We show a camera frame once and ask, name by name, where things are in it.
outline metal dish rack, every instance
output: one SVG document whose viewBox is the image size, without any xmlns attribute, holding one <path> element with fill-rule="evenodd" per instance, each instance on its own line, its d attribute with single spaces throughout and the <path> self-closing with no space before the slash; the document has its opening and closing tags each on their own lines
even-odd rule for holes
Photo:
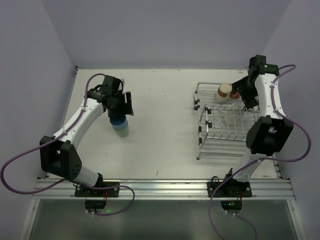
<svg viewBox="0 0 320 240">
<path fill-rule="evenodd" d="M 242 155 L 248 130 L 260 117 L 259 107 L 250 110 L 236 108 L 235 103 L 241 103 L 240 99 L 218 102 L 215 94 L 220 84 L 199 82 L 193 95 L 193 109 L 198 112 L 197 160 L 218 153 Z"/>
</svg>

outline purple cable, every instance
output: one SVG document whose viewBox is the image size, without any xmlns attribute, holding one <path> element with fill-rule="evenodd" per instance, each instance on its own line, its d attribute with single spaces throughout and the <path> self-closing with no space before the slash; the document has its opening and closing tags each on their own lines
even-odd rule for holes
<svg viewBox="0 0 320 240">
<path fill-rule="evenodd" d="M 94 214 L 94 215 L 111 216 L 111 215 L 116 215 L 116 214 L 122 213 L 125 210 L 129 209 L 132 206 L 132 204 L 134 203 L 134 201 L 135 201 L 136 194 L 135 194 L 134 190 L 129 186 L 119 185 L 119 186 L 108 186 L 108 187 L 94 187 L 94 186 L 88 186 L 88 185 L 85 185 L 85 184 L 81 184 L 81 185 L 84 186 L 85 188 L 93 189 L 93 190 L 109 190 L 109 189 L 114 189 L 115 187 L 117 187 L 117 188 L 126 188 L 126 189 L 129 189 L 133 194 L 133 197 L 132 197 L 132 200 L 130 201 L 130 203 L 126 207 L 122 208 L 121 210 L 118 210 L 118 211 L 115 211 L 115 212 L 112 212 L 112 213 L 95 213 L 95 212 L 90 211 L 90 213 Z"/>
<path fill-rule="evenodd" d="M 291 72 L 293 69 L 296 68 L 296 65 L 294 64 L 290 64 L 290 65 L 285 65 L 285 66 L 282 66 L 279 68 L 279 70 L 281 69 L 284 69 L 284 68 L 287 68 L 287 67 L 292 67 L 286 71 L 284 71 L 283 73 L 279 74 L 274 80 L 273 80 L 273 84 L 276 83 L 276 81 L 281 78 L 283 75 Z M 263 161 L 263 160 L 273 160 L 273 161 L 279 161 L 279 162 L 288 162 L 288 163 L 293 163 L 293 162 L 297 162 L 297 161 L 300 161 L 302 159 L 304 159 L 310 152 L 310 149 L 311 149 L 311 145 L 312 145 L 312 141 L 311 141 L 311 137 L 310 137 L 310 134 L 308 133 L 308 131 L 300 125 L 300 123 L 290 119 L 289 117 L 283 115 L 281 112 L 279 112 L 277 110 L 277 106 L 276 106 L 276 102 L 275 102 L 275 94 L 274 94 L 274 90 L 275 90 L 275 86 L 272 85 L 271 86 L 271 101 L 272 101 L 272 107 L 274 109 L 274 112 L 277 113 L 278 115 L 280 115 L 282 118 L 284 119 L 287 119 L 289 120 L 290 122 L 292 122 L 293 124 L 297 125 L 305 134 L 306 138 L 307 138 L 307 141 L 308 141 L 308 146 L 307 146 L 307 149 L 305 151 L 305 153 L 298 157 L 298 158 L 295 158 L 295 159 L 278 159 L 278 158 L 273 158 L 273 157 L 259 157 L 255 160 L 253 160 L 252 162 L 248 163 L 247 165 L 241 167 L 239 170 L 237 170 L 235 173 L 233 173 L 230 177 L 228 177 L 226 180 L 224 180 L 222 183 L 220 183 L 218 185 L 218 187 L 213 191 L 212 195 L 211 195 L 211 198 L 209 200 L 209 208 L 208 208 L 208 215 L 209 215 L 209 220 L 210 220 L 210 223 L 211 223 L 211 226 L 213 227 L 214 231 L 216 232 L 216 234 L 218 234 L 218 236 L 222 239 L 222 240 L 226 240 L 222 235 L 221 233 L 217 230 L 215 224 L 214 224 L 214 221 L 212 219 L 212 216 L 211 216 L 211 207 L 212 207 L 212 201 L 213 201 L 213 198 L 214 198 L 214 195 L 217 193 L 218 189 L 221 188 L 224 184 L 226 184 L 226 182 L 228 182 L 230 179 L 232 179 L 236 174 L 238 174 L 239 172 L 241 172 L 242 170 L 246 169 L 247 167 L 251 166 L 252 164 L 255 164 L 257 163 L 258 161 Z M 257 232 L 257 229 L 255 228 L 255 226 L 252 224 L 251 221 L 249 221 L 248 219 L 246 219 L 245 217 L 241 216 L 241 215 L 238 215 L 238 214 L 235 214 L 234 216 L 246 221 L 254 230 L 254 239 L 257 240 L 258 239 L 258 232 Z"/>
<path fill-rule="evenodd" d="M 84 94 L 84 104 L 83 104 L 83 106 L 86 106 L 86 104 L 87 104 L 87 98 L 88 98 L 87 94 L 88 94 L 89 83 L 90 83 L 91 80 L 92 80 L 93 78 L 95 78 L 96 76 L 106 76 L 106 75 L 105 75 L 105 74 L 102 74 L 102 73 L 97 73 L 97 74 L 95 74 L 95 75 L 93 75 L 92 77 L 89 78 L 89 80 L 88 80 L 88 82 L 86 83 L 86 86 L 85 86 L 85 94 Z M 66 133 L 69 132 L 69 131 L 77 124 L 77 122 L 80 120 L 80 118 L 81 118 L 81 116 L 83 115 L 84 112 L 85 112 L 84 110 L 81 110 L 81 111 L 80 111 L 80 114 L 79 114 L 79 116 L 76 118 L 76 120 L 65 130 Z M 24 155 L 27 155 L 27 154 L 29 154 L 29 153 L 32 153 L 32 152 L 34 152 L 34 151 L 36 151 L 36 150 L 39 150 L 39 149 L 41 149 L 41 148 L 44 148 L 44 147 L 46 147 L 46 146 L 48 146 L 48 145 L 56 142 L 57 140 L 59 140 L 60 138 L 62 138 L 64 135 L 65 135 L 65 133 L 62 133 L 62 134 L 60 134 L 59 136 L 57 136 L 55 139 L 53 139 L 53 140 L 51 140 L 51 141 L 48 141 L 48 142 L 46 142 L 45 144 L 42 144 L 42 145 L 36 146 L 36 147 L 34 147 L 34 148 L 31 148 L 31 149 L 29 149 L 29 150 L 27 150 L 27 151 L 24 151 L 24 152 L 22 152 L 22 153 L 20 153 L 20 154 L 18 154 L 18 155 L 16 155 L 16 156 L 10 158 L 7 162 L 5 162 L 5 163 L 3 164 L 3 166 L 1 167 L 1 170 L 0 170 L 0 179 L 1 179 L 2 184 L 3 184 L 9 191 L 11 191 L 11 192 L 13 192 L 13 193 L 22 194 L 22 195 L 28 195 L 28 194 L 37 194 L 37 193 L 43 192 L 43 191 L 45 191 L 45 190 L 47 190 L 47 189 L 50 189 L 50 188 L 54 187 L 55 185 L 57 185 L 57 184 L 59 184 L 59 183 L 65 181 L 65 179 L 61 179 L 61 180 L 59 180 L 59 181 L 57 181 L 57 182 L 55 182 L 55 183 L 53 183 L 53 184 L 51 184 L 51 185 L 49 185 L 49 186 L 47 186 L 47 187 L 44 187 L 44 188 L 38 189 L 38 190 L 34 190 L 34 191 L 20 191 L 20 190 L 16 190 L 16 189 L 12 188 L 11 186 L 9 186 L 8 183 L 7 183 L 6 180 L 5 180 L 5 169 L 6 169 L 6 167 L 7 167 L 10 163 L 12 163 L 14 160 L 16 160 L 16 159 L 18 159 L 18 158 L 20 158 L 20 157 L 22 157 L 22 156 L 24 156 Z"/>
</svg>

